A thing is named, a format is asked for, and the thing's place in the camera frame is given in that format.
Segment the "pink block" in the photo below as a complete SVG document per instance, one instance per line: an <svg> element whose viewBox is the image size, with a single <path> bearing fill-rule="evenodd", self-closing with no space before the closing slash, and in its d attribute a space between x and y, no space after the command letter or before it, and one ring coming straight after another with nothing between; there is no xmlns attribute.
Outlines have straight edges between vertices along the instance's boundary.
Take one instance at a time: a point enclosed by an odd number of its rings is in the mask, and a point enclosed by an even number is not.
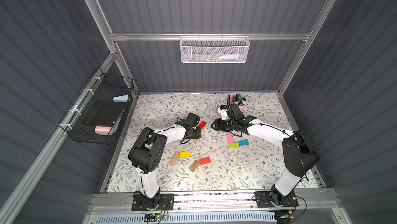
<svg viewBox="0 0 397 224"><path fill-rule="evenodd" d="M233 140L233 135L232 135L232 134L227 133L227 134L226 134L226 137L227 137L227 142L228 142L228 143L233 143L233 142L234 142L234 140Z"/></svg>

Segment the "teal block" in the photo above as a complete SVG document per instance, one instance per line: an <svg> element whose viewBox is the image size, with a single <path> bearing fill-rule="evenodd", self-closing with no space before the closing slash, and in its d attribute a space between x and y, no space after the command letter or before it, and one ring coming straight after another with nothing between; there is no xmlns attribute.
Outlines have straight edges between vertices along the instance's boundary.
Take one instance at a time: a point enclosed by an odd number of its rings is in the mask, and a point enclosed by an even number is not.
<svg viewBox="0 0 397 224"><path fill-rule="evenodd" d="M240 146L240 147L248 146L248 145L249 145L249 141L248 141L247 139L241 140L241 141L239 141L238 143L239 143L239 146Z"/></svg>

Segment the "lime green block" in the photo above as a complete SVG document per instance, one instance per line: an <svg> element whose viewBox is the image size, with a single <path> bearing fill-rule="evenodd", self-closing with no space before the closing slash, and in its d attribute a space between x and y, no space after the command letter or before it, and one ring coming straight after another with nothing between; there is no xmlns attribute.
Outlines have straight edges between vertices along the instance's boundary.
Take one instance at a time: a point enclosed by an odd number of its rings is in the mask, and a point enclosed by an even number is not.
<svg viewBox="0 0 397 224"><path fill-rule="evenodd" d="M240 144L238 142L229 143L228 145L230 149L236 149L240 147Z"/></svg>

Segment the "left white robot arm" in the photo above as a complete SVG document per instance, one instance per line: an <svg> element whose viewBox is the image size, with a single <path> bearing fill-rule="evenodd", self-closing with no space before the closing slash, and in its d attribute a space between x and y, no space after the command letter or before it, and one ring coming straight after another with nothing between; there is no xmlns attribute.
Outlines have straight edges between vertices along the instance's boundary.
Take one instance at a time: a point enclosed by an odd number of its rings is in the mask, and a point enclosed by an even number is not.
<svg viewBox="0 0 397 224"><path fill-rule="evenodd" d="M128 153L128 159L139 175L140 189L134 193L138 206L155 209L161 201L161 190L157 182L156 169L160 164L165 146L178 141L185 144L201 137L200 117L188 113L187 118L174 125L153 130L144 128Z"/></svg>

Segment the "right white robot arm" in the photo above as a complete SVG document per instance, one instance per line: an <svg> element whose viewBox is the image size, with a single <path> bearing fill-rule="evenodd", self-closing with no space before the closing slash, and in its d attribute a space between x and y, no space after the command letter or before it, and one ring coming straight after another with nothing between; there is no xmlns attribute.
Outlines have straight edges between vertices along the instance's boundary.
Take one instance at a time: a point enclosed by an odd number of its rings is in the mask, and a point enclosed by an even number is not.
<svg viewBox="0 0 397 224"><path fill-rule="evenodd" d="M276 145L283 154L285 169L271 187L266 200L275 207L282 207L294 197L294 189L319 161L319 156L307 146L304 137L298 132L282 130L267 124L256 117L244 116L237 104L218 107L221 115L211 128L218 132L241 132L259 137Z"/></svg>

